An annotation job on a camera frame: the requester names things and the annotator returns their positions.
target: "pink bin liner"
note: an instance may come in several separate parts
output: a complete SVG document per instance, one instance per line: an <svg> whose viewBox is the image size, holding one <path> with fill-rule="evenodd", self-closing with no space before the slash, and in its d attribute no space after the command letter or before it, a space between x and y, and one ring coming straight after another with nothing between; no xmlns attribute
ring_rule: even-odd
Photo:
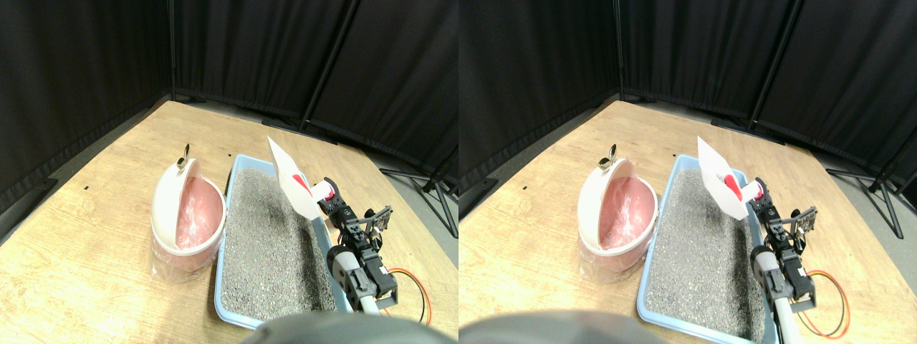
<svg viewBox="0 0 917 344"><path fill-rule="evenodd" d="M580 240L580 255L584 262L580 265L580 273L592 276L600 283L615 282L629 276L646 257L653 238L652 231L655 230L655 212L656 197L644 181L635 177L609 181L599 214L598 240L602 249L625 247L640 239L644 232L649 233L630 250L609 256L592 253Z"/></svg>
<svg viewBox="0 0 917 344"><path fill-rule="evenodd" d="M223 212L219 190L203 177L189 177L185 181L179 204L175 231L178 249L194 251L193 248L206 243L219 228ZM214 240L203 250L182 256L169 253L153 239L153 273L174 283L190 281L213 262L221 241Z"/></svg>

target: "orange wire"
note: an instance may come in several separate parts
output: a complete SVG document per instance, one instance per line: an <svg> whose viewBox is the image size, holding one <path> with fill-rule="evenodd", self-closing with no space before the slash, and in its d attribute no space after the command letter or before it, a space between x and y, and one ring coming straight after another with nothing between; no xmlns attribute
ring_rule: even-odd
<svg viewBox="0 0 917 344"><path fill-rule="evenodd" d="M427 325L427 326L430 326L430 323L433 322L433 302L430 301L430 294L428 294L428 293L426 292L426 288L424 287L424 284L423 284L423 283L420 283L420 279L417 278L417 276L414 276L413 273L411 273L411 272L409 272L409 271L407 271L407 270L405 270L405 269L402 269L402 268L391 268L391 269L389 269L389 272L404 272L404 273L407 273L407 274L410 275L412 278L414 278L415 281L417 281L417 284L420 284L420 290L424 291L424 294L423 294L422 296L426 298L426 309L428 310L428 312L427 312L428 315L426 316L426 325Z"/></svg>
<svg viewBox="0 0 917 344"><path fill-rule="evenodd" d="M840 290L841 290L841 296L844 297L844 305L846 305L846 307L847 307L847 316L846 316L847 325L844 327L844 332L841 332L840 335L837 335L837 337L830 337L830 336L828 336L828 335L825 335L824 333L822 333L821 330L819 330L817 327L815 327L815 323L813 323L812 320L809 319L809 315L805 314L805 312L802 312L802 315L805 316L806 320L809 320L809 324L812 325L812 328L815 330L815 332L817 332L818 335L821 336L822 338L828 338L828 339L831 339L831 340L840 339L840 338L843 337L845 334L847 334L847 330L850 329L850 302L847 301L847 294L844 292L844 288L841 287L841 284L840 284L840 283L834 278L834 276L832 276L830 273L824 272L824 271L821 271L821 270L812 270L812 271L809 272L809 275L810 275L810 276L812 276L812 275L814 275L814 274L821 274L821 275L823 275L823 276L825 276L825 277L831 279L831 281L833 281L835 284L837 284L837 289L840 289Z"/></svg>

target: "tripod leg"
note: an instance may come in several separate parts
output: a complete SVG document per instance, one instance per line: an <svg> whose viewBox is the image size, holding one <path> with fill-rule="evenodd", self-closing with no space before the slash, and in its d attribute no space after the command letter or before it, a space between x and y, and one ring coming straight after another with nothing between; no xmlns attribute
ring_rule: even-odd
<svg viewBox="0 0 917 344"><path fill-rule="evenodd" d="M446 202L446 198L443 197L443 187L439 186L439 183L436 183L436 195L439 196L439 203L443 205L443 212L446 213L446 221L449 222L449 234L452 234L452 238L459 238L459 228L456 227L456 221L452 219L452 212L449 211L449 203Z"/></svg>
<svg viewBox="0 0 917 344"><path fill-rule="evenodd" d="M889 189L885 187L884 183L880 187L882 188L882 197L885 198L885 205L889 207L889 215L891 216L892 223L891 230L895 232L895 236L898 237L898 239L904 239L904 234L901 233L901 225L898 223L898 216L895 215L895 207L891 204Z"/></svg>

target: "black metal rod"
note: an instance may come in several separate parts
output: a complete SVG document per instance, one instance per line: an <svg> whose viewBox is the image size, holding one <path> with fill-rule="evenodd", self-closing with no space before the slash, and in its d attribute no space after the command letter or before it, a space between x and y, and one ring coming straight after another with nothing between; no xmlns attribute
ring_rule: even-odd
<svg viewBox="0 0 917 344"><path fill-rule="evenodd" d="M402 177L409 177L409 178L419 179L422 181L430 180L430 177L427 177L425 175L416 174L416 173L401 172L401 171L389 170L389 169L379 169L379 172L382 172L382 174L399 175Z"/></svg>
<svg viewBox="0 0 917 344"><path fill-rule="evenodd" d="M851 172L832 170L832 169L825 169L825 171L828 172L828 174L843 175L845 177L854 177L858 179L865 179L871 182L876 181L876 177L865 175L865 174L860 174L860 173L851 173Z"/></svg>
<svg viewBox="0 0 917 344"><path fill-rule="evenodd" d="M166 6L169 10L169 44L171 46L171 100L175 101L175 73L178 71L175 61L175 1L168 0Z"/></svg>
<svg viewBox="0 0 917 344"><path fill-rule="evenodd" d="M443 188L439 186L439 183L436 183L436 194L439 196L439 203L443 206L443 213L446 213L446 220L449 221L449 234L452 234L452 238L459 238L459 228L456 226L456 221L452 219L452 212L449 211L449 203L446 202L446 198L443 197Z"/></svg>
<svg viewBox="0 0 917 344"><path fill-rule="evenodd" d="M621 97L621 100L624 101L624 44L621 40L621 0L614 0L613 6L614 23L617 26L615 37L618 40L618 83L620 83L618 95Z"/></svg>
<svg viewBox="0 0 917 344"><path fill-rule="evenodd" d="M889 197L889 189L885 186L884 183L881 184L882 197L885 198L885 205L889 207L889 216L891 217L891 231L895 232L895 236L898 239L904 239L904 234L901 233L901 225L898 223L898 216L895 215L895 207L892 206L891 198Z"/></svg>
<svg viewBox="0 0 917 344"><path fill-rule="evenodd" d="M754 130L757 125L757 120L761 117L761 108L764 107L764 99L768 97L770 86L774 82L774 77L777 75L777 69L779 69L780 63L783 61L783 55L787 52L787 47L790 45L790 39L792 38L793 30L796 28L796 22L799 20L800 12L802 12L803 3L804 0L796 0L793 2L790 10L790 18L787 19L787 25L783 28L783 34L780 35L780 43L777 44L777 51L774 54L774 59L770 61L768 76L764 80L764 85L761 86L761 92L757 94L755 109L752 111L751 118L748 120L746 131Z"/></svg>
<svg viewBox="0 0 917 344"><path fill-rule="evenodd" d="M347 34L350 32L350 27L353 25L353 19L357 16L359 2L360 0L350 1L350 7L347 9L347 14L344 16L344 22L341 23L341 29L337 32L335 44L331 47L331 53L328 55L328 60L325 61L325 68L322 70L322 74L318 77L318 84L312 92L312 98L309 99L309 106L305 109L303 121L299 124L300 131L312 121L312 114L315 112L315 106L318 104L318 98L322 96L322 91L325 90L328 75L331 74L331 71L335 67L337 57L340 55L341 48L344 46L344 41L347 40Z"/></svg>
<svg viewBox="0 0 917 344"><path fill-rule="evenodd" d="M872 185L869 186L869 191L874 193L878 189L879 184L885 184L885 181L889 179L889 176L895 172L895 169L898 168L898 163L901 159L904 159L904 156L908 152L908 148L911 147L911 144L914 142L914 139L917 138L917 127L914 127L911 130L911 134L901 143L901 146L898 147L898 151L895 152L895 155L885 163L885 166L882 166L882 170L876 175L876 180Z"/></svg>

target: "black curtain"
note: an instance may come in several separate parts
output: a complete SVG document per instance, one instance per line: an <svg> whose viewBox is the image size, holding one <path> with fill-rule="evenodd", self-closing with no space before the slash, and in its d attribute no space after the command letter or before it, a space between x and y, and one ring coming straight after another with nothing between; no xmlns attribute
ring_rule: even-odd
<svg viewBox="0 0 917 344"><path fill-rule="evenodd" d="M459 143L457 5L361 2L311 123L433 171Z"/></svg>
<svg viewBox="0 0 917 344"><path fill-rule="evenodd" d="M0 2L0 213L168 93L165 1Z"/></svg>
<svg viewBox="0 0 917 344"><path fill-rule="evenodd" d="M915 38L917 2L806 1L760 125L877 171L917 127Z"/></svg>
<svg viewBox="0 0 917 344"><path fill-rule="evenodd" d="M622 1L624 91L750 118L789 5Z"/></svg>
<svg viewBox="0 0 917 344"><path fill-rule="evenodd" d="M301 117L346 1L175 0L178 93Z"/></svg>
<svg viewBox="0 0 917 344"><path fill-rule="evenodd" d="M611 1L459 4L458 192L617 92Z"/></svg>

